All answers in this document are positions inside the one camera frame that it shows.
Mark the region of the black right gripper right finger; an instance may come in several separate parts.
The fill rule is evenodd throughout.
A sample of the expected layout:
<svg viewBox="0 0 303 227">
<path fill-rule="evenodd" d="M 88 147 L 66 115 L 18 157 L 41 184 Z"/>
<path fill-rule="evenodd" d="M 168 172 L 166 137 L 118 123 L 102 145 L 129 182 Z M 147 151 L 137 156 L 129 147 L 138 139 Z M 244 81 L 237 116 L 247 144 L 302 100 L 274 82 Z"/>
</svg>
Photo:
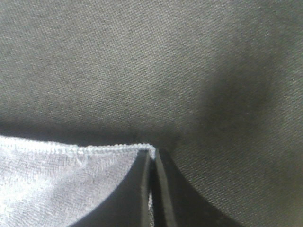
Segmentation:
<svg viewBox="0 0 303 227">
<path fill-rule="evenodd" d="M 169 153 L 156 150 L 152 167 L 152 206 L 156 227 L 238 227 L 210 204 L 182 175 Z"/>
</svg>

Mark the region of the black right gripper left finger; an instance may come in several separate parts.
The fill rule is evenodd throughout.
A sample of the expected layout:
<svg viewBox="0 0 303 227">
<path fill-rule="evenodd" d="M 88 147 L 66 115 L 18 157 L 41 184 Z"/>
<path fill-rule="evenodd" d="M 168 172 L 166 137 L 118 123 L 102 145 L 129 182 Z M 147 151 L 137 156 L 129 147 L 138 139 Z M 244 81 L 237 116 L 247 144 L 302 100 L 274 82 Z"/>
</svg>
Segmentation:
<svg viewBox="0 0 303 227">
<path fill-rule="evenodd" d="M 147 227 L 151 157 L 140 150 L 117 188 L 73 227 Z"/>
</svg>

